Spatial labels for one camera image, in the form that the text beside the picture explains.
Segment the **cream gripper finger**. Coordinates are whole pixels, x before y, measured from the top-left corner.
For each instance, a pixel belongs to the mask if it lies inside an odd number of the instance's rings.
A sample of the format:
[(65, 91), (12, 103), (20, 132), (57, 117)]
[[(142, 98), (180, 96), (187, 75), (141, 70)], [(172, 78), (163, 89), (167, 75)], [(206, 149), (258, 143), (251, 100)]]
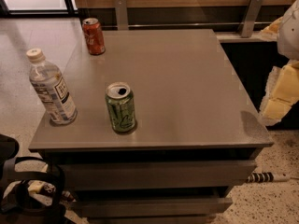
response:
[(281, 22), (282, 22), (282, 18), (278, 18), (272, 23), (270, 23), (268, 26), (263, 28), (259, 33), (261, 40), (276, 41), (278, 37), (278, 29)]
[(269, 73), (265, 96), (260, 104), (260, 122), (274, 126), (282, 121), (299, 101), (299, 62), (289, 61), (282, 68), (274, 66)]

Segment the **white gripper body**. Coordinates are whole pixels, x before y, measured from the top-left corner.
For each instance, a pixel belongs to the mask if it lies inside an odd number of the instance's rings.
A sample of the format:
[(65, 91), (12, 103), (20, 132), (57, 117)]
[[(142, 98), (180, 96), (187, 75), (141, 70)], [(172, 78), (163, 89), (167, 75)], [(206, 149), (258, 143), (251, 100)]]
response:
[(278, 53), (299, 60), (299, 0), (284, 13), (278, 28)]

